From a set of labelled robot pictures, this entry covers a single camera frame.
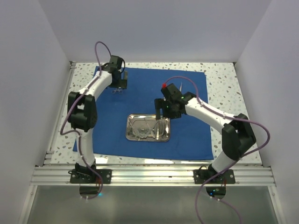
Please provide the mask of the steel ring-handled forceps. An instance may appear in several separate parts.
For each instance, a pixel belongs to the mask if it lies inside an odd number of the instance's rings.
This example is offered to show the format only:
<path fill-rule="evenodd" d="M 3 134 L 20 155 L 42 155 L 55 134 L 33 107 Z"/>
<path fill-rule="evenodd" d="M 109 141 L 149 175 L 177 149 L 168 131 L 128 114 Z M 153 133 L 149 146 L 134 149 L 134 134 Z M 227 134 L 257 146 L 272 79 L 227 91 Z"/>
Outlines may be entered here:
<path fill-rule="evenodd" d="M 123 93 L 123 89 L 122 88 L 116 88 L 116 89 L 112 90 L 112 94 L 116 94 L 116 93 L 122 94 Z"/>

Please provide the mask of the steel instrument tray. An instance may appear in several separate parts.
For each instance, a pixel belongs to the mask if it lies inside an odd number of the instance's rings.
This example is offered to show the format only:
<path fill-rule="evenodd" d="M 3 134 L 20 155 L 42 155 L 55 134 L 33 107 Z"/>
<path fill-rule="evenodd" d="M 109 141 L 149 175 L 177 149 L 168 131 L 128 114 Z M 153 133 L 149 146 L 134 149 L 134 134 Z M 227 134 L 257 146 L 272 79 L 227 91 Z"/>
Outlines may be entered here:
<path fill-rule="evenodd" d="M 126 138 L 130 141 L 167 142 L 171 137 L 170 119 L 156 119 L 155 114 L 130 114 Z"/>

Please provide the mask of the steel surgical scissors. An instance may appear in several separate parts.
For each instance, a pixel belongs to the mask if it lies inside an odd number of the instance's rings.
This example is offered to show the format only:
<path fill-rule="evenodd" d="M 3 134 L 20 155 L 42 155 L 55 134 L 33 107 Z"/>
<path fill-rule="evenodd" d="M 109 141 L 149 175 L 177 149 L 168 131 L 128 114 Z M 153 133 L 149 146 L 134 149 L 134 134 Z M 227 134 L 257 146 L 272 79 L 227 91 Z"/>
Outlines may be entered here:
<path fill-rule="evenodd" d="M 135 136 L 137 141 L 147 138 L 151 131 L 146 120 L 130 122 L 130 125 L 132 127 L 132 134 Z"/>

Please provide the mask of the blue surgical cloth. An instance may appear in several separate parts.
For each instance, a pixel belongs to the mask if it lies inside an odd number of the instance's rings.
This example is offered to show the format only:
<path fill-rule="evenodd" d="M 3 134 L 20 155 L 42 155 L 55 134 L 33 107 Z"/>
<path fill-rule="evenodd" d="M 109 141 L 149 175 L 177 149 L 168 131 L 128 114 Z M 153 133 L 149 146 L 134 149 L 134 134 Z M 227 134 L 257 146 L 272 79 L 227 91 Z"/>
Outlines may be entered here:
<path fill-rule="evenodd" d="M 210 126 L 192 116 L 170 121 L 167 142 L 130 141 L 126 138 L 130 114 L 155 114 L 154 100 L 161 98 L 163 83 L 182 82 L 183 93 L 198 93 L 208 100 L 202 72 L 127 68 L 128 86 L 122 94 L 106 89 L 96 100 L 98 120 L 93 129 L 93 153 L 162 160 L 211 160 Z"/>

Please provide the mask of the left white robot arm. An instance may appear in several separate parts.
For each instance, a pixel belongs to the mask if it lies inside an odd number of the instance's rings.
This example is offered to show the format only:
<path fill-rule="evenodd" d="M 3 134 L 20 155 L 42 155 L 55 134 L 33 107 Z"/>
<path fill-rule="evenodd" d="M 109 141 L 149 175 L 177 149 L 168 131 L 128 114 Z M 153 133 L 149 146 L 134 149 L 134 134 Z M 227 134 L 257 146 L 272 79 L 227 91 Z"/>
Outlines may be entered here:
<path fill-rule="evenodd" d="M 128 78 L 124 68 L 123 60 L 119 65 L 112 62 L 105 63 L 98 68 L 85 87 L 69 94 L 67 121 L 71 125 L 71 130 L 77 134 L 77 164 L 85 167 L 80 177 L 86 183 L 92 183 L 97 178 L 97 171 L 91 168 L 95 164 L 92 137 L 98 119 L 96 100 L 108 87 L 127 88 Z"/>

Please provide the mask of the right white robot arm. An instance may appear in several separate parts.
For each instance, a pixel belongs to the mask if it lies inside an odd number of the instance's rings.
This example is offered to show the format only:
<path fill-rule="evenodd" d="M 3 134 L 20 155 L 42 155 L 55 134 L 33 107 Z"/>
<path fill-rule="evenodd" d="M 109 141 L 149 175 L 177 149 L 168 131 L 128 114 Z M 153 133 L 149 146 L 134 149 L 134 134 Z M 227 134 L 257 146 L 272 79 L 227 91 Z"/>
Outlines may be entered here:
<path fill-rule="evenodd" d="M 156 119 L 181 118 L 183 114 L 197 118 L 221 134 L 222 152 L 208 167 L 208 178 L 219 183 L 225 169 L 237 162 L 255 143 L 256 137 L 248 117 L 227 114 L 203 102 L 195 94 L 174 94 L 154 100 Z"/>

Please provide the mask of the steel blunt forceps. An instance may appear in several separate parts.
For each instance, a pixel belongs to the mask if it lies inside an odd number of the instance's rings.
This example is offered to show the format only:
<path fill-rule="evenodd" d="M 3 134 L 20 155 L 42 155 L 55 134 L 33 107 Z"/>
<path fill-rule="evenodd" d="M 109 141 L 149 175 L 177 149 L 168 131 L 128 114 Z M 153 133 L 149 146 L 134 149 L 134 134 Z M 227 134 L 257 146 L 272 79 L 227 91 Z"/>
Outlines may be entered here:
<path fill-rule="evenodd" d="M 148 128 L 148 126 L 146 125 L 144 119 L 141 120 L 141 121 L 139 122 L 139 125 L 138 125 L 138 132 L 139 132 L 139 136 L 140 136 L 140 138 L 142 138 L 142 139 L 147 138 L 147 137 L 146 137 L 146 133 L 148 132 L 148 130 L 149 130 L 149 128 Z"/>

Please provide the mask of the aluminium mounting rail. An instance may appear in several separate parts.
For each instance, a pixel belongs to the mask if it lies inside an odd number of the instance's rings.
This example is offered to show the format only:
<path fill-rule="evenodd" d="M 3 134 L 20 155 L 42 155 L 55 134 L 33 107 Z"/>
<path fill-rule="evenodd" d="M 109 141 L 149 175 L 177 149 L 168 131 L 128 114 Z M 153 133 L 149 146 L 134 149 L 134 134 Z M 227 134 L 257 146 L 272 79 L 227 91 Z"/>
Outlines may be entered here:
<path fill-rule="evenodd" d="M 195 186 L 197 171 L 203 171 L 202 164 L 100 164 L 99 169 L 107 169 L 105 178 L 109 186 Z M 30 180 L 37 186 L 70 186 L 71 165 L 49 165 L 36 167 Z M 270 168 L 262 166 L 236 165 L 220 179 L 222 186 L 275 186 Z"/>

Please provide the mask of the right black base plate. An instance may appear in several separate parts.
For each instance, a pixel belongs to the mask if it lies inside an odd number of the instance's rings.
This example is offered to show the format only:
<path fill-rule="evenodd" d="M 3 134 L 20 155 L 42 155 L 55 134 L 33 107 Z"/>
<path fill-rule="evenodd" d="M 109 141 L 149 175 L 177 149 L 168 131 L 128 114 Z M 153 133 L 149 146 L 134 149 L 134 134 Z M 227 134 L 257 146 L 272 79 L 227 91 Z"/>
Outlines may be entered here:
<path fill-rule="evenodd" d="M 200 166 L 193 170 L 195 184 L 235 184 L 235 175 L 232 169 L 217 173 L 212 166 Z"/>

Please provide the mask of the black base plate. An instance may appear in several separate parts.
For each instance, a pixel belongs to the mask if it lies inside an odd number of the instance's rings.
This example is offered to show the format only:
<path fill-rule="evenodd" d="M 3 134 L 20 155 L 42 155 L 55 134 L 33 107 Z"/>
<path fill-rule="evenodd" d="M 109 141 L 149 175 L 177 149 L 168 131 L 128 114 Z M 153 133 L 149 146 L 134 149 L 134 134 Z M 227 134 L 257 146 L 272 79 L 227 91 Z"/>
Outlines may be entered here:
<path fill-rule="evenodd" d="M 200 166 L 193 170 L 195 184 L 235 184 L 235 175 L 232 169 L 217 173 L 212 166 Z"/>
<path fill-rule="evenodd" d="M 88 168 L 84 169 L 72 169 L 68 171 L 71 175 L 70 183 L 72 184 L 91 184 L 91 183 L 102 183 L 110 184 L 112 179 L 111 169 L 96 169 L 98 174 L 96 175 Z"/>

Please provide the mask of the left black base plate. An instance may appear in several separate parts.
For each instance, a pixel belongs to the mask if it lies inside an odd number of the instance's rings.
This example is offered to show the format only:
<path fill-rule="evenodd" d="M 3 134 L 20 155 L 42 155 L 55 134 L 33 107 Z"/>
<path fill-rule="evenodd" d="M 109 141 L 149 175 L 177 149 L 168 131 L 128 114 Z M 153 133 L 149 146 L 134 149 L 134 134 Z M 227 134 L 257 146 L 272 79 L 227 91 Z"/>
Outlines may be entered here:
<path fill-rule="evenodd" d="M 96 169 L 98 174 L 96 175 L 88 168 L 84 169 L 72 169 L 68 171 L 71 175 L 70 183 L 72 184 L 91 184 L 91 183 L 102 183 L 110 184 L 112 179 L 111 169 Z"/>

